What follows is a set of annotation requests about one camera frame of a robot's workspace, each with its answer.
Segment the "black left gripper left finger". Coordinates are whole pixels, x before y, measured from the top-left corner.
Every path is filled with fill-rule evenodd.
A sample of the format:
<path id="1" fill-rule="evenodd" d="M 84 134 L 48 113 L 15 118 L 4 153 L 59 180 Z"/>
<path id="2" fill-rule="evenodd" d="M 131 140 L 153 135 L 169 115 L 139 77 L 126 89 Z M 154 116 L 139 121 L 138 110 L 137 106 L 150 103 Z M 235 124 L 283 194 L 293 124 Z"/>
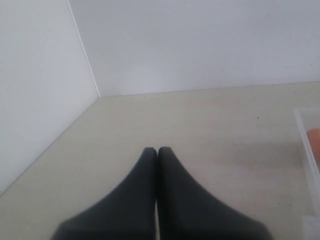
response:
<path id="1" fill-rule="evenodd" d="M 154 240 L 157 152 L 143 149 L 126 178 L 107 196 L 62 222 L 53 240 Z"/>

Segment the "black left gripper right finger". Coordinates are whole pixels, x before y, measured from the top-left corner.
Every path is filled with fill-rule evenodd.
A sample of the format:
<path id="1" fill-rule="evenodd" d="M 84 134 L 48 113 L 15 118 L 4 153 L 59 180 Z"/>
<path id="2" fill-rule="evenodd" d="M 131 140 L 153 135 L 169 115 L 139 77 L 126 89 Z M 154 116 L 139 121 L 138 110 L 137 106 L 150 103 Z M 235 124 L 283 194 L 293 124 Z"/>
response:
<path id="1" fill-rule="evenodd" d="M 162 240 L 271 240 L 267 227 L 202 187 L 170 147 L 158 150 L 157 211 Z"/>

